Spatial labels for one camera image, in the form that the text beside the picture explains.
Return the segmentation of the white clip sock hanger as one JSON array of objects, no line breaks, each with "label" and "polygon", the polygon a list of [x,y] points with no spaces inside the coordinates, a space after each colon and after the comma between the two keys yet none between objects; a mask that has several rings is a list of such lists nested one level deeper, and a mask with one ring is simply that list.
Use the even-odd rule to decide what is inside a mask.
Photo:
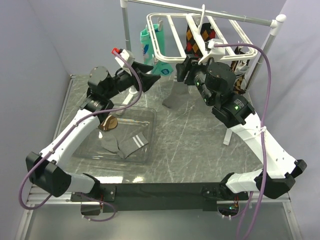
[{"label": "white clip sock hanger", "polygon": [[[160,53],[158,40],[156,37],[156,32],[154,28],[154,24],[152,19],[155,17],[165,18],[168,21],[170,30],[176,42],[178,51],[180,56],[165,56]],[[173,22],[173,18],[181,18],[185,19],[187,22],[188,27],[190,28],[194,40],[196,41],[198,47],[200,48],[201,44],[204,43],[202,36],[200,34],[201,27],[204,21],[204,18],[207,18],[211,26],[215,31],[215,36],[218,37],[217,39],[223,40],[224,44],[221,44],[220,47],[225,48],[225,56],[223,56],[217,62],[232,62],[238,60],[251,60],[256,57],[258,51],[255,48],[248,47],[248,51],[245,54],[235,54],[234,50],[229,46],[227,40],[225,39],[224,35],[222,34],[221,30],[219,29],[218,25],[216,24],[214,18],[207,13],[205,13],[205,6],[203,5],[200,13],[196,13],[192,11],[191,13],[150,13],[146,16],[147,27],[150,33],[151,43],[153,46],[154,56],[156,59],[165,62],[165,63],[182,63],[187,54],[185,53],[185,49],[182,45],[178,32],[176,30],[175,24]]]}]

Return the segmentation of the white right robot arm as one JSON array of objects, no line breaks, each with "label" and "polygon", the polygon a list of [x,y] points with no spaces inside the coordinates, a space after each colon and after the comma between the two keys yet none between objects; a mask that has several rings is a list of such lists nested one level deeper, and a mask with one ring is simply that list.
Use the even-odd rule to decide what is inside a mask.
[{"label": "white right robot arm", "polygon": [[229,173],[220,182],[221,197],[230,200],[240,192],[262,191],[264,196],[277,199],[287,193],[307,163],[288,154],[267,128],[261,126],[262,120],[251,103],[234,92],[236,75],[229,65],[213,59],[202,64],[190,54],[175,68],[177,81],[195,86],[212,114],[238,135],[266,167],[266,170]]}]

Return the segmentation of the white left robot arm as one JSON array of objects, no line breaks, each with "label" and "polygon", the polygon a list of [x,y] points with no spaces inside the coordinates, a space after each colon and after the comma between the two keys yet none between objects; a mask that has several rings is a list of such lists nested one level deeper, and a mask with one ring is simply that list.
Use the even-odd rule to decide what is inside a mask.
[{"label": "white left robot arm", "polygon": [[66,192],[79,192],[88,201],[94,201],[100,196],[98,179],[86,173],[68,173],[64,167],[84,139],[106,120],[114,108],[113,97],[130,87],[146,92],[160,79],[160,75],[150,74],[151,65],[133,62],[131,66],[137,76],[124,70],[118,70],[111,76],[104,66],[91,70],[86,99],[73,120],[40,153],[31,152],[26,157],[27,179],[31,183],[54,197]]}]

